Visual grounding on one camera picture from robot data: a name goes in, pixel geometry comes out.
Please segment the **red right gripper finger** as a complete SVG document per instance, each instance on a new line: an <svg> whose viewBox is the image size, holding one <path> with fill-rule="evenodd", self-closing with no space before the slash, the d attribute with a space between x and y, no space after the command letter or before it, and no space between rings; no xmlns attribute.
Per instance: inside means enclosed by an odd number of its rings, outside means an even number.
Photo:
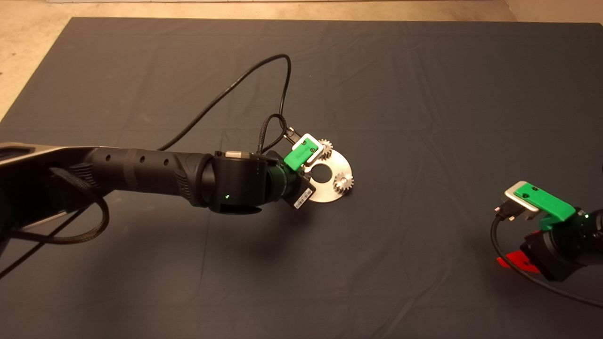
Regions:
<svg viewBox="0 0 603 339"><path fill-rule="evenodd" d="M539 274L540 270L530 261L521 250L506 254L507 260L515 264L522 272Z"/></svg>

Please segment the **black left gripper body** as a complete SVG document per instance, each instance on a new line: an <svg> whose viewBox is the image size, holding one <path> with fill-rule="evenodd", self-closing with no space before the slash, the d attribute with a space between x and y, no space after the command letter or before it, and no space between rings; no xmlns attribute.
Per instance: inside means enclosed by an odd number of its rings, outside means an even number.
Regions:
<svg viewBox="0 0 603 339"><path fill-rule="evenodd" d="M301 172L285 168L285 189L281 195L291 208L299 210L316 191L315 186Z"/></svg>

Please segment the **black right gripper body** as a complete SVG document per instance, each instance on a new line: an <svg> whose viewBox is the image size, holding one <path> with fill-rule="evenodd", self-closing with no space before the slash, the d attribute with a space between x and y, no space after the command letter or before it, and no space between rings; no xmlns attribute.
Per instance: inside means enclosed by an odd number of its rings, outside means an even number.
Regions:
<svg viewBox="0 0 603 339"><path fill-rule="evenodd" d="M520 250L548 281L562 283L583 268L558 249L550 232L537 231L525 237Z"/></svg>

